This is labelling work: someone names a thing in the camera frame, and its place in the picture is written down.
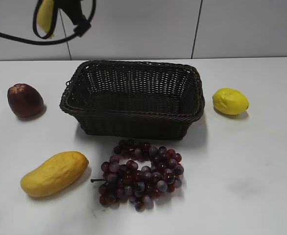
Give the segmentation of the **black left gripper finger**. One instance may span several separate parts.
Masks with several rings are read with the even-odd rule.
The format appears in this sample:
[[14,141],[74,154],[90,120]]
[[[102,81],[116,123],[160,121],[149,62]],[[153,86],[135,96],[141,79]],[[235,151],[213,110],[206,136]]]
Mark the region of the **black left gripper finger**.
[[[38,10],[39,10],[39,2],[40,2],[40,0],[37,1],[37,4],[36,4],[35,9],[34,9],[32,29],[33,29],[34,34],[37,37],[39,37],[40,39],[48,39],[48,35],[43,37],[45,35],[45,33],[42,32],[42,30],[39,28],[39,26],[37,25],[37,22],[36,22]],[[55,31],[57,17],[58,17],[58,7],[55,5],[55,2],[54,2],[53,17],[52,17],[52,29],[51,29],[51,32],[53,32],[53,33]]]

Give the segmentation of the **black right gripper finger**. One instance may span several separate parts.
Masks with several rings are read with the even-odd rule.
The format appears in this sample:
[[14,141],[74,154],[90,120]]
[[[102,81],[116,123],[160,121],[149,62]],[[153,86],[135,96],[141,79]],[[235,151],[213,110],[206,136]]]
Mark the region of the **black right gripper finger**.
[[75,26],[73,34],[82,37],[91,27],[90,20],[83,14],[81,0],[60,0],[59,8],[68,16]]

